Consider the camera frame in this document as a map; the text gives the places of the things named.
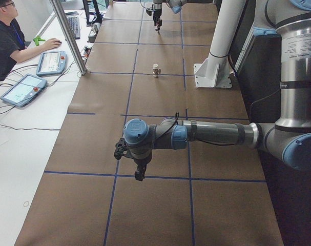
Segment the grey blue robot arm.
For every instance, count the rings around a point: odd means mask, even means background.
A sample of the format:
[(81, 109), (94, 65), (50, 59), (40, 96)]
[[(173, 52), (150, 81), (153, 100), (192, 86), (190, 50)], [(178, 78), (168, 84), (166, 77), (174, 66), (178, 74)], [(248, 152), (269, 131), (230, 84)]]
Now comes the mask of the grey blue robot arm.
[(185, 4), (215, 4), (213, 0), (153, 0), (151, 7), (146, 8), (146, 13), (153, 18), (156, 31), (160, 33), (160, 27), (162, 26), (162, 4), (165, 3), (173, 13), (177, 14), (181, 11), (182, 6)]
[(224, 124), (166, 118), (157, 125), (129, 120), (114, 157), (137, 164), (144, 179), (153, 149), (184, 149), (189, 141), (262, 149), (296, 170), (311, 170), (311, 1), (257, 1), (255, 36), (281, 36), (280, 118), (273, 124)]

